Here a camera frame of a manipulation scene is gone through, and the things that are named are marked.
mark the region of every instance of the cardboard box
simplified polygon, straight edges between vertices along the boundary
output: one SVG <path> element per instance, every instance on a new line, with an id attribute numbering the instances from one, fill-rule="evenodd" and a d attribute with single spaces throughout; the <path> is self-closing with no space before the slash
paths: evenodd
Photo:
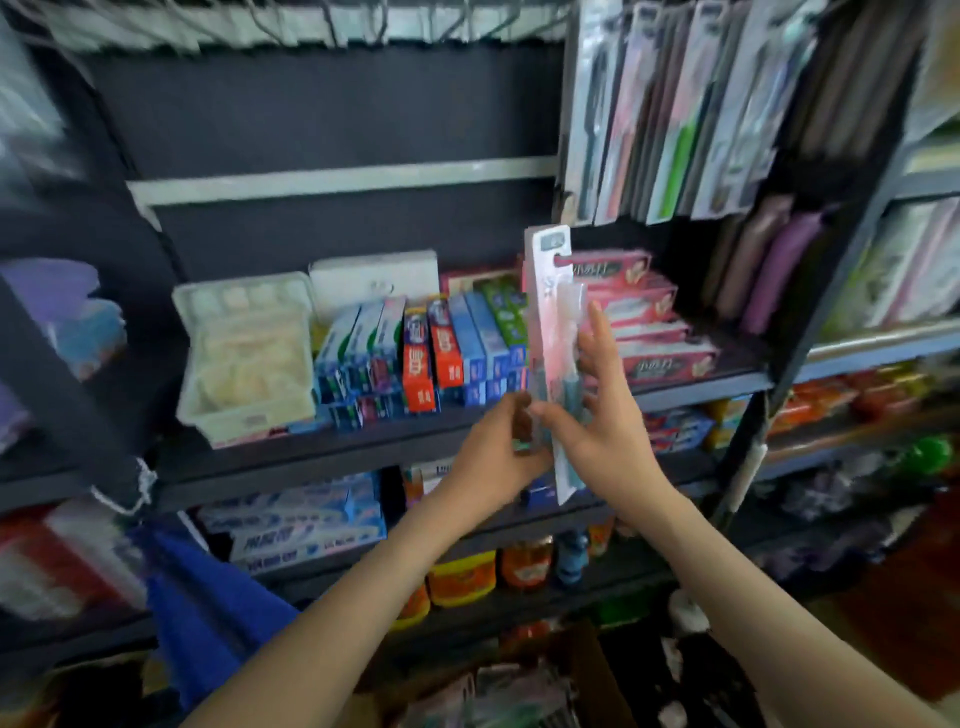
<path id="1" fill-rule="evenodd" d="M 541 640 L 497 650 L 487 659 L 424 670 L 402 682 L 358 692 L 348 700 L 337 728 L 386 728 L 411 703 L 479 667 L 498 663 L 534 666 L 541 656 L 557 666 L 561 674 L 573 679 L 578 693 L 574 710 L 583 728 L 636 728 L 630 706 L 616 686 L 596 632 L 586 621 Z"/>

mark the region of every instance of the packaged product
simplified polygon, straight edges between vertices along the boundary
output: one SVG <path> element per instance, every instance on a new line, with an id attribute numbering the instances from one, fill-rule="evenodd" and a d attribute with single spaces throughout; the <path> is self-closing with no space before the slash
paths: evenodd
<path id="1" fill-rule="evenodd" d="M 427 573 L 430 601 L 438 607 L 460 607 L 496 588 L 496 551 L 437 564 Z"/>
<path id="2" fill-rule="evenodd" d="M 506 546 L 500 553 L 500 576 L 516 589 L 546 584 L 553 563 L 553 536 Z"/>
<path id="3" fill-rule="evenodd" d="M 420 624 L 430 614 L 430 595 L 426 591 L 426 584 L 420 584 L 417 590 L 410 595 L 407 603 L 400 610 L 400 615 L 394 620 L 391 632 L 399 632 Z"/>

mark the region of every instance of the right hand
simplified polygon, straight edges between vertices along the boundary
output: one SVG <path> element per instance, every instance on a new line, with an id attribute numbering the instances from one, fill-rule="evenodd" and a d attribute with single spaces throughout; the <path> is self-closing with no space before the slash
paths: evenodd
<path id="1" fill-rule="evenodd" d="M 574 470 L 597 496 L 621 512 L 635 510 L 628 506 L 639 498 L 642 510 L 656 518 L 684 497 L 663 475 L 650 446 L 607 316 L 591 303 L 589 318 L 593 334 L 581 333 L 578 343 L 581 371 L 599 382 L 599 393 L 584 397 L 593 420 L 583 426 L 550 402 L 533 402 L 527 409 L 564 446 Z M 644 530 L 641 523 L 633 525 Z"/>

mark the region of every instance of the blue cloth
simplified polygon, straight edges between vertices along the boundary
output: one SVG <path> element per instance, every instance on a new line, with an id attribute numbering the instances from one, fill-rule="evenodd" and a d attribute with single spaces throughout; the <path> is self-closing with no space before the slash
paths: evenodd
<path id="1" fill-rule="evenodd" d="M 185 711 L 223 685 L 297 610 L 231 564 L 148 523 L 131 534 L 148 567 L 160 654 Z"/>

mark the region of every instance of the pink package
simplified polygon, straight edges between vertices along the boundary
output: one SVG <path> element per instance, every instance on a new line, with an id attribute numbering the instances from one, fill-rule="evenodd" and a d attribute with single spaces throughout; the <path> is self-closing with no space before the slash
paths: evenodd
<path id="1" fill-rule="evenodd" d="M 645 276 L 637 288 L 587 292 L 588 301 L 600 303 L 615 328 L 665 321 L 673 316 L 676 298 L 677 286 L 659 273 Z"/>
<path id="2" fill-rule="evenodd" d="M 617 343 L 623 370 L 631 384 L 662 384 L 706 376 L 719 351 L 709 339 L 651 345 L 643 341 Z"/>
<path id="3" fill-rule="evenodd" d="M 617 341 L 644 341 L 647 344 L 678 344 L 686 341 L 690 324 L 677 316 L 654 324 L 628 324 L 613 330 Z"/>
<path id="4" fill-rule="evenodd" d="M 593 291 L 637 290 L 643 287 L 653 256 L 644 250 L 582 251 L 564 262 L 573 266 L 573 279 Z"/>

